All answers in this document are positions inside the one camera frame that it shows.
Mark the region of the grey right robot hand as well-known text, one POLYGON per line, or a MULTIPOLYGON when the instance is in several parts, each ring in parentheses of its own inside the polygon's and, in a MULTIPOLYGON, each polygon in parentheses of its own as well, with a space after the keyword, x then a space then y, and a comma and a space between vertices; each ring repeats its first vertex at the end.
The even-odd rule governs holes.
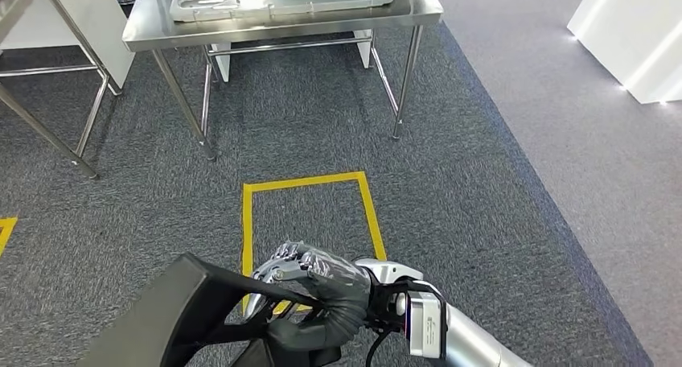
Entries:
POLYGON ((301 241, 287 241, 250 277, 267 283, 298 282, 324 305, 318 316, 308 321, 275 319, 269 323, 266 344, 274 366, 311 366, 311 352, 337 351, 364 326, 371 277, 365 269, 335 254, 301 241))

